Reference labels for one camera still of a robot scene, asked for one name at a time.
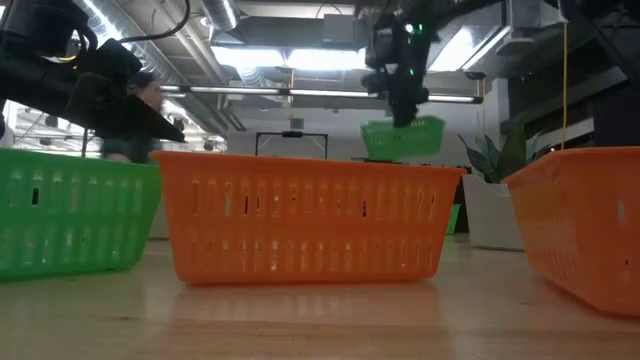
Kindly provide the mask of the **orange plastic basket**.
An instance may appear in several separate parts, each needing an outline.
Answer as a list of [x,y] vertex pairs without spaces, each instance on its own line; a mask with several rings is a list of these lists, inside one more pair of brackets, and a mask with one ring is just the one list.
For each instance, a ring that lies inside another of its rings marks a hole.
[[175,271],[202,284],[435,275],[462,170],[158,151]]
[[640,317],[640,146],[552,152],[504,182],[536,273],[600,311]]

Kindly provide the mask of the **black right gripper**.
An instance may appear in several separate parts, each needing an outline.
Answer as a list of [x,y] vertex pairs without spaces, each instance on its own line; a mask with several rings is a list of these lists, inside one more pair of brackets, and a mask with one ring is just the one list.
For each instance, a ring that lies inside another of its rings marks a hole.
[[384,94],[392,103],[396,128],[410,125],[420,103],[428,101],[423,81],[432,42],[433,28],[424,22],[379,19],[373,26],[365,55],[372,73],[363,76],[361,84],[369,94],[379,98]]

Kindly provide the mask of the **silver ventilation duct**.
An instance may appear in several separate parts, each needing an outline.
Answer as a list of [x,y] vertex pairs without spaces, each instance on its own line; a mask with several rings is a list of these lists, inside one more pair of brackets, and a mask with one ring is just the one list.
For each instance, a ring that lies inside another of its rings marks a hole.
[[240,21],[235,0],[201,0],[211,25],[219,31],[233,30]]

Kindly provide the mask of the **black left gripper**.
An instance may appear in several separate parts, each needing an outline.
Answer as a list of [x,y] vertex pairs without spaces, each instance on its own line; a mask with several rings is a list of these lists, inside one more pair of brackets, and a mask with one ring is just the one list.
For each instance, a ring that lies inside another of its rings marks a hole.
[[54,63],[11,44],[0,48],[0,98],[94,129],[102,138],[183,143],[180,130],[128,93],[129,78],[140,67],[114,39],[79,65]]

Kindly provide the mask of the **grey plastic bin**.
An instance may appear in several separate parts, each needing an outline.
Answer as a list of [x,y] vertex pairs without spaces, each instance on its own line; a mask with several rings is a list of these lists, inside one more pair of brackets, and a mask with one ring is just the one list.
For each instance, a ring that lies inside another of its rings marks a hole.
[[158,208],[149,231],[150,240],[168,240],[169,226],[167,220],[167,211],[164,197],[160,198]]

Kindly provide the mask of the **person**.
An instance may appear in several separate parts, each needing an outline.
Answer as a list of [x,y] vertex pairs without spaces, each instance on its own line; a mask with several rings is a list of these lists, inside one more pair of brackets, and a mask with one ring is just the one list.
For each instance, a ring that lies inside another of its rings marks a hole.
[[[140,71],[130,78],[128,93],[160,113],[164,104],[160,86],[153,73]],[[104,138],[100,153],[103,159],[111,161],[149,164],[150,153],[159,146],[159,139],[149,137]]]

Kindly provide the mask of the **black frame stand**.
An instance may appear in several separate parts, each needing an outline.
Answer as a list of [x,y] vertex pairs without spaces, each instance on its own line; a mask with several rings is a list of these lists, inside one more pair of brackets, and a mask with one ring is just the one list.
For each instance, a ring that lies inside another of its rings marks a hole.
[[329,145],[329,135],[326,133],[305,133],[302,131],[298,131],[298,130],[286,130],[286,131],[282,131],[282,132],[264,132],[264,131],[259,131],[255,133],[255,140],[254,140],[254,156],[259,156],[259,151],[261,149],[262,145],[266,145],[266,143],[268,141],[265,141],[264,143],[260,144],[260,138],[262,136],[279,136],[282,138],[304,138],[304,137],[319,137],[322,138],[324,140],[324,145],[321,146],[323,152],[324,152],[324,160],[328,160],[329,156],[328,156],[328,145]]

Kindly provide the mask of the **white plant pot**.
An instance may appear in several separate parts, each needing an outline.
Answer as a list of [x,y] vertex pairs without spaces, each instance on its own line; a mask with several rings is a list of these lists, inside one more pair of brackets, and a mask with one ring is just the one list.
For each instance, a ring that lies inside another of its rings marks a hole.
[[486,183],[473,174],[463,175],[462,184],[471,246],[523,252],[508,186]]

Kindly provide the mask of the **green plastic basket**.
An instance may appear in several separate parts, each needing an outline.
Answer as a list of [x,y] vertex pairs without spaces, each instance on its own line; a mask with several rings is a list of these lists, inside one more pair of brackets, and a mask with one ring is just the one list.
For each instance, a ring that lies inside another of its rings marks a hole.
[[392,121],[369,121],[360,134],[371,160],[395,161],[439,153],[445,125],[434,116],[416,118],[402,128]]
[[0,148],[0,281],[135,266],[158,167]]
[[459,212],[460,212],[460,208],[461,208],[460,204],[453,204],[452,205],[452,209],[451,209],[451,213],[450,213],[449,221],[448,221],[448,226],[447,226],[447,230],[446,230],[446,234],[447,235],[452,235],[452,234],[455,233],[456,226],[457,226],[457,221],[458,221],[458,216],[459,216]]

